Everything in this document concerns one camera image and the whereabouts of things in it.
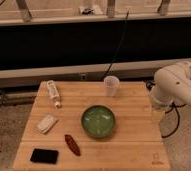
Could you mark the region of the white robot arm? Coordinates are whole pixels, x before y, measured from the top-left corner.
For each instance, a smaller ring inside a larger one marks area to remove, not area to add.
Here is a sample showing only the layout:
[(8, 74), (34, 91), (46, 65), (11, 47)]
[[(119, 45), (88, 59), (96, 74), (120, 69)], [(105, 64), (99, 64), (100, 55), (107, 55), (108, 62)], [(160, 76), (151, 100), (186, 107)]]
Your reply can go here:
[(149, 91), (151, 121), (158, 124), (175, 99), (191, 107), (191, 62), (183, 61), (157, 70)]

